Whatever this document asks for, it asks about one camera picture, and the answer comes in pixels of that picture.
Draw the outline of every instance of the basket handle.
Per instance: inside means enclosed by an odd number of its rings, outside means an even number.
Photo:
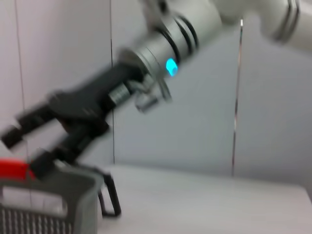
[[[27,163],[18,159],[0,159],[1,179],[26,180],[28,172],[31,178],[35,178]]]

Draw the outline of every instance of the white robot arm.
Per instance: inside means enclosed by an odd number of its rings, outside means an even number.
[[[160,99],[170,100],[164,81],[174,76],[182,62],[236,25],[249,11],[261,20],[262,34],[279,44],[312,52],[312,4],[300,0],[142,0],[149,33],[119,59],[135,63],[149,75],[136,104],[147,110]],[[150,89],[158,83],[162,96]]]

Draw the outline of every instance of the table surface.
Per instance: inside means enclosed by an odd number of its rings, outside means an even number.
[[[299,186],[127,166],[106,171],[122,217],[99,218],[99,234],[312,233],[312,205]]]

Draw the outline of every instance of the white wall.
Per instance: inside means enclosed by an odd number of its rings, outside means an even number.
[[[17,0],[17,9],[26,108],[111,63],[109,0]],[[57,123],[49,127],[29,139],[30,154],[63,133]],[[85,155],[91,164],[111,163],[113,135]]]
[[[0,1],[0,129],[14,124],[14,115],[23,110],[20,61],[17,38],[15,4]],[[0,157],[14,156],[26,159],[25,146],[9,152],[0,144]]]
[[[112,1],[113,54],[144,26],[138,0]],[[146,116],[133,104],[116,112],[116,163],[231,174],[239,27],[229,35],[169,81],[172,104]]]
[[[252,16],[242,44],[235,175],[312,194],[312,57],[270,44]]]

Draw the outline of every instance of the glowing blue light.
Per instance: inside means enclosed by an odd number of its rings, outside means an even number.
[[[168,59],[166,63],[166,68],[172,77],[174,77],[177,74],[178,67],[176,62],[172,58]]]

